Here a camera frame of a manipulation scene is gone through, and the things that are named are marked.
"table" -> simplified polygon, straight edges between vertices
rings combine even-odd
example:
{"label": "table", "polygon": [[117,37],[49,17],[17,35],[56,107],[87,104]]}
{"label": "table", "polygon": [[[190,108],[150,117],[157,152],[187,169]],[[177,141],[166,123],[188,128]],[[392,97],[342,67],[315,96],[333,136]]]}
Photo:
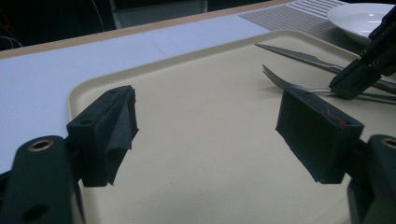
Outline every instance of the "table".
{"label": "table", "polygon": [[66,96],[78,83],[144,63],[269,32],[238,14],[275,0],[0,52],[0,173],[23,143],[67,136]]}

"brass insert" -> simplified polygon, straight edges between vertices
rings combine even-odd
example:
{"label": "brass insert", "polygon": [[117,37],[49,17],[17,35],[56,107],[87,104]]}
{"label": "brass insert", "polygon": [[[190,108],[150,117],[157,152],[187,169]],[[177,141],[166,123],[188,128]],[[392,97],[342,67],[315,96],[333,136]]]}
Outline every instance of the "brass insert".
{"label": "brass insert", "polygon": [[33,143],[32,145],[30,145],[28,147],[28,149],[29,149],[29,151],[32,151],[32,152],[38,152],[38,151],[46,150],[46,149],[52,147],[52,145],[53,145],[52,140],[44,139],[44,140],[40,140],[40,141]]}
{"label": "brass insert", "polygon": [[391,139],[391,138],[383,138],[381,140],[381,143],[386,145],[387,147],[392,147],[392,148],[396,148],[396,140]]}

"white plate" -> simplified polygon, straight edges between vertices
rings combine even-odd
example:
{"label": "white plate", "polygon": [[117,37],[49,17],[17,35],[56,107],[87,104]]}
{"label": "white plate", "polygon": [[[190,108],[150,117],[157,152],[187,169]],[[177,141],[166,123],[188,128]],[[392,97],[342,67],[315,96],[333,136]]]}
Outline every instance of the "white plate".
{"label": "white plate", "polygon": [[367,45],[370,43],[369,34],[393,7],[390,4],[347,4],[330,9],[327,18],[353,40]]}

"screw hole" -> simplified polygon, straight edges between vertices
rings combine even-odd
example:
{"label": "screw hole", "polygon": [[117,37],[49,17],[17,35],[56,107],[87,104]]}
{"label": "screw hole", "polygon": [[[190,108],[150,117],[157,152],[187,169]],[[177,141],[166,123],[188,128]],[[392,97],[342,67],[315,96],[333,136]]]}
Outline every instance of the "screw hole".
{"label": "screw hole", "polygon": [[38,152],[52,147],[53,141],[49,139],[41,140],[33,143],[28,147],[29,151]]}
{"label": "screw hole", "polygon": [[44,205],[44,204],[38,204],[36,206],[33,206],[29,208],[24,214],[23,214],[23,221],[24,222],[34,222],[42,218],[44,215],[47,214],[49,208]]}

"knife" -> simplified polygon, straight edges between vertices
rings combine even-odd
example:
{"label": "knife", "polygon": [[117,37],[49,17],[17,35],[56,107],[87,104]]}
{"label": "knife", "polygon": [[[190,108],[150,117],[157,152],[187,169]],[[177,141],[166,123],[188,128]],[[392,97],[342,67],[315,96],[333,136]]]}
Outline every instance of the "knife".
{"label": "knife", "polygon": [[[287,56],[289,58],[292,58],[292,59],[295,59],[295,60],[298,60],[298,61],[301,61],[304,63],[312,64],[316,67],[323,68],[323,69],[333,72],[335,74],[338,74],[342,70],[344,70],[344,67],[338,66],[333,63],[323,62],[319,58],[317,58],[313,55],[306,54],[306,53],[297,52],[297,51],[293,51],[290,49],[282,49],[282,48],[264,45],[264,44],[255,44],[255,45],[257,47],[260,47],[263,49],[268,49],[272,52]],[[375,86],[381,90],[396,94],[396,83],[385,81],[385,80],[378,80],[373,86]]]}

